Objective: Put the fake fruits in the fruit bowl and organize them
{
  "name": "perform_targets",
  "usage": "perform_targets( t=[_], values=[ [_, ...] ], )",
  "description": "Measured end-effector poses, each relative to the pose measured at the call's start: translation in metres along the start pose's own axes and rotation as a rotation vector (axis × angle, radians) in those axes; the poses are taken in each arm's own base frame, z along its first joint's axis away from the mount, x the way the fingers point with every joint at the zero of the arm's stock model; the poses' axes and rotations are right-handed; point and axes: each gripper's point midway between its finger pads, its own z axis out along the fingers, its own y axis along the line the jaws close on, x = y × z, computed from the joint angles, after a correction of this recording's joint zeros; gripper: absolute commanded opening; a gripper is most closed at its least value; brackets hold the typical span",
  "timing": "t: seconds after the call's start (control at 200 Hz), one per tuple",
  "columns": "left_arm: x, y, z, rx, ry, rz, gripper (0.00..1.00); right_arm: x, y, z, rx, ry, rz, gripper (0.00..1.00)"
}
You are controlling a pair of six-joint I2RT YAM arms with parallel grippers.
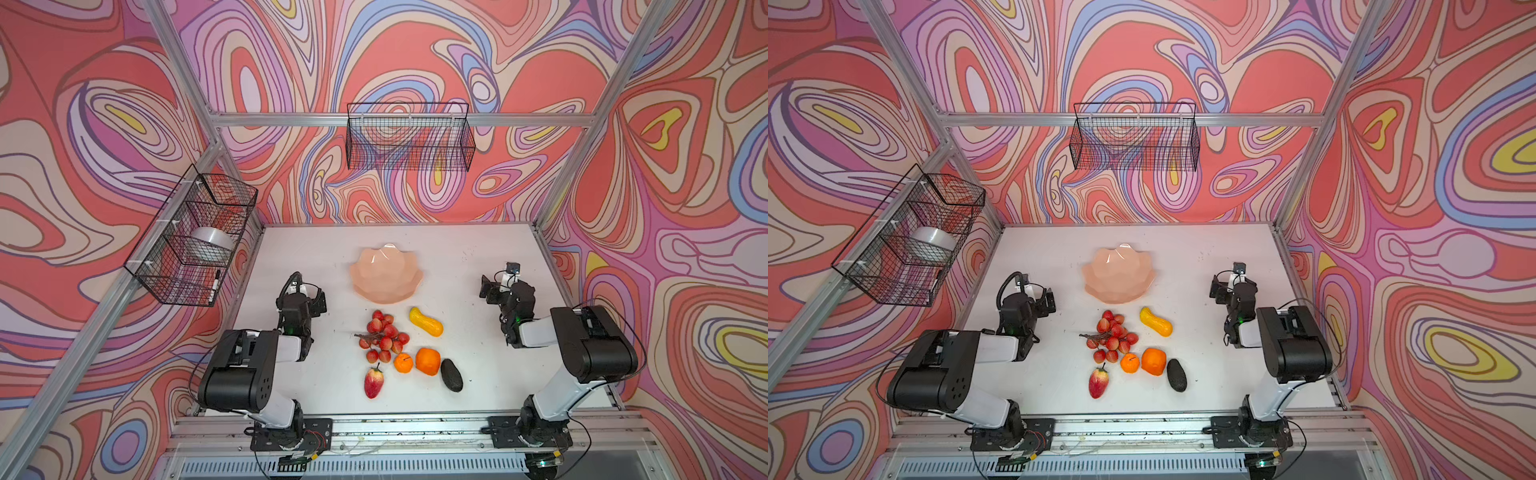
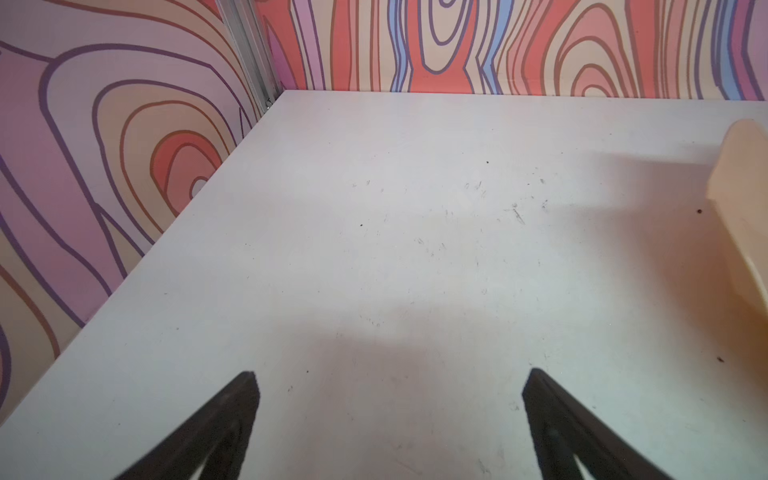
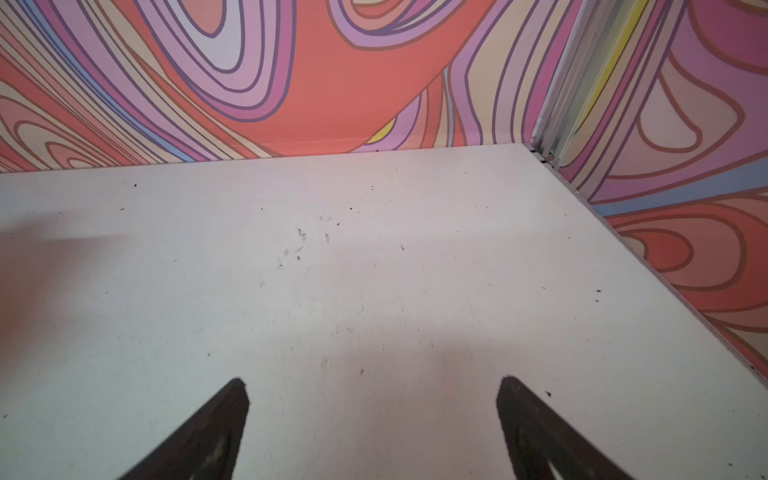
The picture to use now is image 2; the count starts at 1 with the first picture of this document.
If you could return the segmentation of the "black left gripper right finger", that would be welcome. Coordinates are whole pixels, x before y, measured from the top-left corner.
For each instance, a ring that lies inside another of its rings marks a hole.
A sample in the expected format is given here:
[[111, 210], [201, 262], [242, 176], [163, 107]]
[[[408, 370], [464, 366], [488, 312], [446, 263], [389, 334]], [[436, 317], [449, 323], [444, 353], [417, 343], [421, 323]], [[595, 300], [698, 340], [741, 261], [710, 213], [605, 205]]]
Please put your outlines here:
[[667, 479], [549, 374], [533, 368], [522, 391], [544, 479]]

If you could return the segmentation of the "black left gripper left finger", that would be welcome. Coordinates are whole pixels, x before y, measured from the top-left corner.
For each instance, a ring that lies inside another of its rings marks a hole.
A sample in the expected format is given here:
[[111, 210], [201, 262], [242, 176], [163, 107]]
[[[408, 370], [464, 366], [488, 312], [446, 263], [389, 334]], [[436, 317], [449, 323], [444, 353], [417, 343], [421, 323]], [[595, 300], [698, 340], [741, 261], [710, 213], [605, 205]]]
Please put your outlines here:
[[255, 373], [243, 371], [120, 479], [237, 479], [260, 403]]

